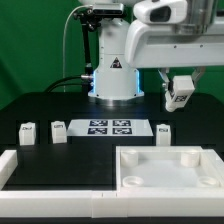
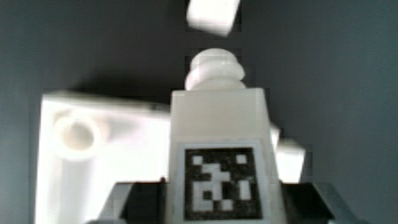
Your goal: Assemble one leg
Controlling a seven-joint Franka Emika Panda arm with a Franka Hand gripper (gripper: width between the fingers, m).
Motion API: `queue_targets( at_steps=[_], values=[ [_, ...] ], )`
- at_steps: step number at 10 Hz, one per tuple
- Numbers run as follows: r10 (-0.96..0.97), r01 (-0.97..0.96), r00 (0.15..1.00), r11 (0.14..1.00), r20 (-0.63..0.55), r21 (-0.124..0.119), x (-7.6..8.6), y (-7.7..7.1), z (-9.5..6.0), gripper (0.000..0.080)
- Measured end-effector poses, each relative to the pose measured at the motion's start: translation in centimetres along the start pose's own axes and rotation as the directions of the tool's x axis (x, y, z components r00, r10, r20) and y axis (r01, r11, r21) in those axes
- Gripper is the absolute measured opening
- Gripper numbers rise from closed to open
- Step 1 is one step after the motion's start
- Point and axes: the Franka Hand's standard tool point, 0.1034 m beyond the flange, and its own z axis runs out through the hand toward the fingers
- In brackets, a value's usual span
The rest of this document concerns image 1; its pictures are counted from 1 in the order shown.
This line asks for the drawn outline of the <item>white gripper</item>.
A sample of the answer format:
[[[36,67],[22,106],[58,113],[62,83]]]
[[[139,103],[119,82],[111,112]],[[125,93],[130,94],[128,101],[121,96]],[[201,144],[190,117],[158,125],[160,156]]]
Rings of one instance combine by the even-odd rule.
[[[171,95],[166,67],[197,67],[196,84],[206,68],[224,65],[224,16],[216,15],[218,0],[143,0],[134,5],[125,46],[127,63],[160,68],[163,88]]]

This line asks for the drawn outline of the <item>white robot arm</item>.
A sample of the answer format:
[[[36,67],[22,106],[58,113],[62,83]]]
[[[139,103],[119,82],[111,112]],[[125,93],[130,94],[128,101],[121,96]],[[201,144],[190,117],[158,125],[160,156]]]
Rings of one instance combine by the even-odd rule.
[[[144,96],[139,70],[156,68],[166,109],[185,106],[207,66],[224,65],[218,0],[79,0],[99,31],[91,100],[107,105]]]

